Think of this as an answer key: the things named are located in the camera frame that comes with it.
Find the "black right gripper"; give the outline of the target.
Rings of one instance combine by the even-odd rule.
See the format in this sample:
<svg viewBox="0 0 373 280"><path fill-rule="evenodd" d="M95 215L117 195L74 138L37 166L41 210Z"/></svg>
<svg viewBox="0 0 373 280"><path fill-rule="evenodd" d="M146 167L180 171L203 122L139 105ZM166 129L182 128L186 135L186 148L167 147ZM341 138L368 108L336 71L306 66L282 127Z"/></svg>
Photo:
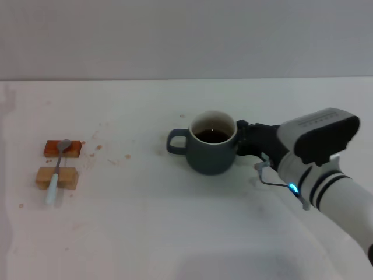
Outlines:
<svg viewBox="0 0 373 280"><path fill-rule="evenodd" d="M249 124L245 120L237 121L239 137L237 142L238 156L256 156L265 161L265 156L271 161L271 168L278 171L281 160L289 150L277 137L279 125Z"/></svg>

